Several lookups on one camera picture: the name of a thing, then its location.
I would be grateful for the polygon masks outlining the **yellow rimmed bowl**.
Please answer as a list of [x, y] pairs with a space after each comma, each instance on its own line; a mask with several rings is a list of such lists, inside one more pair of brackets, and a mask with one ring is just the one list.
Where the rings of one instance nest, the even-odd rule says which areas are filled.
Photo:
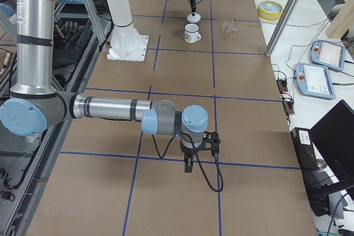
[[258, 5], [258, 16], [264, 20], [275, 21], [280, 18], [283, 6], [275, 1], [262, 1]]

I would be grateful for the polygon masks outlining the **black computer box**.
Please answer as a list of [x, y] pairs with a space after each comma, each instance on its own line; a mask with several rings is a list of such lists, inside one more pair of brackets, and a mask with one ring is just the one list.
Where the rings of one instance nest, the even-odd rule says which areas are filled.
[[290, 133], [300, 168], [302, 170], [317, 170], [318, 166], [309, 129], [295, 127]]

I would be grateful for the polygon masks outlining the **white mug lid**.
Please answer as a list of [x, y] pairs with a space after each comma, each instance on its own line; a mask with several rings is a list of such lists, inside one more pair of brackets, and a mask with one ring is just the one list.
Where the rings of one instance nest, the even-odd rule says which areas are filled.
[[186, 18], [190, 23], [197, 23], [201, 20], [201, 15], [196, 12], [192, 12]]

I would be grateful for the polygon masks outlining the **wooden beam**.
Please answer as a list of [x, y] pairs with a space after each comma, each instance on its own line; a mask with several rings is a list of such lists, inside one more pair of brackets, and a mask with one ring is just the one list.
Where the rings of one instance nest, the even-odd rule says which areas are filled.
[[340, 39], [351, 26], [353, 26], [353, 0], [347, 0], [327, 28], [326, 34], [331, 39]]

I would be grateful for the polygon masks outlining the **white pedestal column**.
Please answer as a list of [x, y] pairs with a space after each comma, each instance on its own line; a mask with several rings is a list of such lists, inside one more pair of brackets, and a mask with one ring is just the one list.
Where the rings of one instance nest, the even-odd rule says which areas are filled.
[[149, 36], [139, 34], [133, 25], [129, 0], [107, 0], [113, 22], [109, 60], [142, 62], [145, 59]]

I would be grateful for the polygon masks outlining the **aluminium frame post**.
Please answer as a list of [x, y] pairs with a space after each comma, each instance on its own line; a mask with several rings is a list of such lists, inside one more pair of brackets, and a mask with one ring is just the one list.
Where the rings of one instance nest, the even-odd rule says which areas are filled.
[[285, 30], [287, 23], [297, 5], [299, 0], [288, 0], [282, 15], [280, 16], [279, 22], [275, 27], [275, 30], [270, 38], [270, 41], [265, 49], [265, 56], [270, 57], [278, 44], [283, 31]]

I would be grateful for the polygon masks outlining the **orange adapter far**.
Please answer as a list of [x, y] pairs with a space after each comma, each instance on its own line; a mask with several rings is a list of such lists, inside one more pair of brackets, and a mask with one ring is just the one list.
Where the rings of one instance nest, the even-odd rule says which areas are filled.
[[277, 86], [280, 93], [288, 92], [287, 79], [277, 79]]

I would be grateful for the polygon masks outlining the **clear plastic funnel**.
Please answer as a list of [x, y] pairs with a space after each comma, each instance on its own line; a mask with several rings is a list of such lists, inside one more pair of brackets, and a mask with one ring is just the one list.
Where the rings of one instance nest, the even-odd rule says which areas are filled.
[[235, 21], [233, 19], [225, 20], [223, 25], [222, 25], [221, 30], [222, 30], [223, 33], [235, 33], [235, 32], [237, 32]]

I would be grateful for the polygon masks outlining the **white enamel mug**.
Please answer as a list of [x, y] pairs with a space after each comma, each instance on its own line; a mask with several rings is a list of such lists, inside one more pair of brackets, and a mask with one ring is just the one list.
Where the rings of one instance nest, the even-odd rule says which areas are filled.
[[195, 23], [188, 23], [184, 26], [184, 40], [187, 43], [195, 43], [201, 40], [200, 27]]

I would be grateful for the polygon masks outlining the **far teach pendant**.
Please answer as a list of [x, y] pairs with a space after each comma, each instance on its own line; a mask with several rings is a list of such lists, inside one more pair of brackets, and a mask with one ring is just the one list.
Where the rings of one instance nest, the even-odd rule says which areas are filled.
[[340, 72], [345, 62], [345, 47], [326, 40], [318, 40], [311, 46], [311, 61]]

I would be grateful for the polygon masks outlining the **black monitor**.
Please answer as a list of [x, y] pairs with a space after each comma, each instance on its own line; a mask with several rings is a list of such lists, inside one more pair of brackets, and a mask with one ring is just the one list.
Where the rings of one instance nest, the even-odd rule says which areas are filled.
[[345, 100], [333, 106], [309, 135], [334, 174], [353, 176], [353, 109]]

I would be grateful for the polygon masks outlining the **teach pendant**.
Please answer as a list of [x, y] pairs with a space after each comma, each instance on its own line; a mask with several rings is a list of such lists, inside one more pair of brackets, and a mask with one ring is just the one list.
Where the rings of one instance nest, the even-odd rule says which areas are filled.
[[295, 80], [300, 93], [304, 96], [335, 99], [335, 91], [326, 66], [298, 63]]
[[345, 47], [326, 40], [318, 40], [311, 46], [311, 61], [340, 72], [345, 62]]

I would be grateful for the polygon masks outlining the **near teach pendant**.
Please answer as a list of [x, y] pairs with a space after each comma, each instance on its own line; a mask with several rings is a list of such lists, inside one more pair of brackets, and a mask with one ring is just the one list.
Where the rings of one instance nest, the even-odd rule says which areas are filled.
[[298, 63], [295, 80], [300, 93], [304, 96], [335, 99], [335, 91], [326, 66]]

